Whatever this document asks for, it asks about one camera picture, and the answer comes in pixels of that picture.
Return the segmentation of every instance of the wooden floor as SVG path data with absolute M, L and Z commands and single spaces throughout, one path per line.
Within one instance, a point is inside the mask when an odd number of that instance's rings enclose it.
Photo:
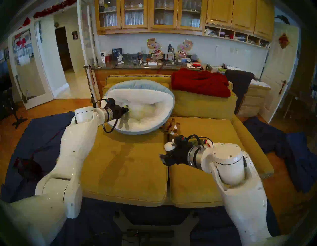
M 0 183 L 4 183 L 10 157 L 31 119 L 74 111 L 86 106 L 91 106 L 89 99 L 53 100 L 28 111 L 21 107 L 17 115 L 27 118 L 28 121 L 22 123 L 18 129 L 12 126 L 15 121 L 12 115 L 2 120 L 0 122 Z M 278 113 L 271 125 L 286 132 L 298 131 L 303 127 L 302 122 L 293 122 L 288 117 L 283 119 Z M 271 177 L 264 179 L 264 188 L 276 214 L 281 233 L 288 234 L 305 214 L 308 201 L 316 194 L 317 185 L 315 184 L 308 194 L 297 192 L 289 178 L 284 160 L 278 158 L 274 153 L 267 154 L 267 157 L 275 172 Z

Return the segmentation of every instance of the glass cabinet door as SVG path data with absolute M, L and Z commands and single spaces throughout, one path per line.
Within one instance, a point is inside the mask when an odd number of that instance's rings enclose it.
M 122 28 L 147 27 L 147 0 L 121 0 Z
M 206 15 L 205 1 L 179 0 L 177 29 L 202 30 L 202 16 Z
M 96 0 L 96 5 L 99 10 L 99 18 L 96 18 L 97 28 L 121 28 L 120 0 Z
M 176 29 L 178 0 L 150 0 L 150 2 L 151 27 Z

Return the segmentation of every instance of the wooden cabinet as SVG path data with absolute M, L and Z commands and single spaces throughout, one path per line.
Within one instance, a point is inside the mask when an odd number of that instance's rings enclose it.
M 122 28 L 147 27 L 147 0 L 120 0 Z
M 177 29 L 203 30 L 206 10 L 207 0 L 178 0 Z
M 253 33 L 255 22 L 256 0 L 234 0 L 231 28 Z
M 206 23 L 230 27 L 233 0 L 208 0 Z
M 120 0 L 95 0 L 97 30 L 120 29 Z
M 271 41 L 273 31 L 274 5 L 270 0 L 257 0 L 254 34 Z
M 176 29 L 178 0 L 149 0 L 151 28 Z

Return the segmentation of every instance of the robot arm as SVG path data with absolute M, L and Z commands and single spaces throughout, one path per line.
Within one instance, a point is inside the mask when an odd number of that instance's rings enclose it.
M 94 145 L 98 126 L 120 119 L 127 111 L 115 105 L 112 98 L 107 99 L 105 108 L 75 110 L 75 117 L 62 136 L 56 166 L 38 182 L 35 196 L 11 204 L 0 201 L 13 225 L 32 245 L 49 245 L 66 219 L 79 215 L 81 169 Z
M 197 139 L 197 145 L 190 142 Z M 242 245 L 264 242 L 271 235 L 266 223 L 267 198 L 249 155 L 232 143 L 212 143 L 196 135 L 178 136 L 165 144 L 161 160 L 167 166 L 184 163 L 213 175 L 224 206 L 238 229 Z

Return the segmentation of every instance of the picture frame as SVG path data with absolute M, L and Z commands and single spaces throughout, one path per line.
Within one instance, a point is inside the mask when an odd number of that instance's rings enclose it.
M 73 31 L 73 40 L 77 40 L 78 39 L 78 32 L 77 31 Z

